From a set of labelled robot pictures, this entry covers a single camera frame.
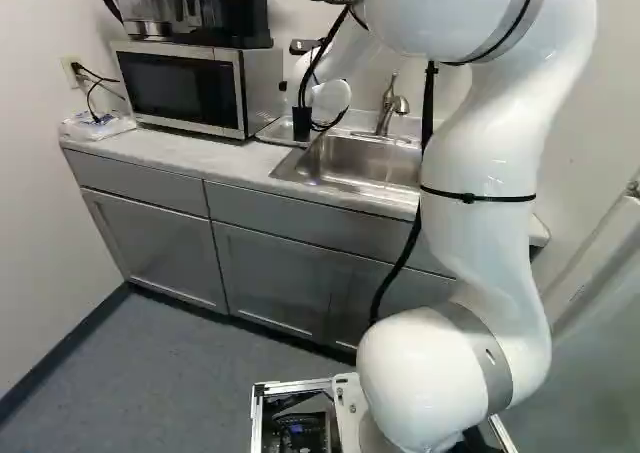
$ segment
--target baseboard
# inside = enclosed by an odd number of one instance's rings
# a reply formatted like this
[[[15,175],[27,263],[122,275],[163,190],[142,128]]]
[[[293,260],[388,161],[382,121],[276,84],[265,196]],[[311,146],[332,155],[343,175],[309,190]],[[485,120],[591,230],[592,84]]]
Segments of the baseboard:
[[[0,427],[40,385],[82,344],[131,294],[128,283],[120,285],[107,299],[82,320],[9,392],[0,398]]]
[[[339,351],[334,348],[331,348],[330,346],[318,345],[313,341],[305,340],[304,338],[299,338],[297,336],[289,335],[281,331],[273,330],[267,326],[259,325],[257,323],[252,323],[251,321],[245,320],[243,318],[223,315],[221,313],[208,310],[205,307],[187,303],[186,301],[182,301],[180,299],[173,298],[171,296],[167,296],[162,293],[159,293],[141,286],[132,285],[132,288],[135,293],[141,296],[144,296],[145,298],[148,298],[153,301],[157,301],[159,303],[162,303],[167,306],[171,306],[173,308],[177,308],[182,311],[186,311],[200,318],[214,321],[216,323],[231,325],[236,328],[240,328],[242,330],[248,331],[250,333],[264,336],[266,338],[272,339],[274,341],[278,341],[280,343],[285,343],[294,348],[299,348],[299,349],[308,351],[309,353],[313,353],[314,355],[324,356],[334,361],[355,367],[355,364],[356,364],[355,353],[347,353],[347,352],[343,352],[343,351]]]

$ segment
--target microwave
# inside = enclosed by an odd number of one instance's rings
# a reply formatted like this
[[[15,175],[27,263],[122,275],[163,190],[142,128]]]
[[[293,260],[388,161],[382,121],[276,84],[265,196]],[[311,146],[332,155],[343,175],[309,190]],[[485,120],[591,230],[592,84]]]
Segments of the microwave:
[[[149,41],[111,47],[139,123],[244,140],[283,113],[281,49]]]

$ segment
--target faucet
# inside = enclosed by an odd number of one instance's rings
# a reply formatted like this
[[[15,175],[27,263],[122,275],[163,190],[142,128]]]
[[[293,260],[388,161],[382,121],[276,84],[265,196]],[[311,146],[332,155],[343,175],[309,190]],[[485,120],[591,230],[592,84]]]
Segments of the faucet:
[[[376,125],[375,134],[378,136],[389,135],[389,123],[393,114],[397,113],[400,116],[404,116],[410,113],[409,101],[400,95],[395,94],[395,83],[398,78],[398,73],[394,73],[391,77],[391,83],[382,95],[382,105],[380,107],[380,113],[378,115],[378,124]]]

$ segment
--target countertop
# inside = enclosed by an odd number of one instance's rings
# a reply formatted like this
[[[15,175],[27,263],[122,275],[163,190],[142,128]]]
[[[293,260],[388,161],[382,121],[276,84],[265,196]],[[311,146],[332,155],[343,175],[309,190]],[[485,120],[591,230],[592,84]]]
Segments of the countertop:
[[[270,178],[271,171],[289,154],[290,147],[258,141],[231,142],[218,138],[177,135],[147,128],[121,133],[98,142],[79,142],[62,137],[63,148],[137,165],[193,176],[207,181],[250,188],[290,198],[413,221],[415,202],[396,203],[362,197],[326,186],[306,186]],[[545,246],[549,233],[532,216],[531,244]]]

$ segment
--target coffee maker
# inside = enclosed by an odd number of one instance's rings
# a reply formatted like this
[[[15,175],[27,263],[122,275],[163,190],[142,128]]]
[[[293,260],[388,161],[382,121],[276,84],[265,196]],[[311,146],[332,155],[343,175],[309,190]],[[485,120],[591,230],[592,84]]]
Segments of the coffee maker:
[[[267,0],[103,0],[135,40],[271,48]]]

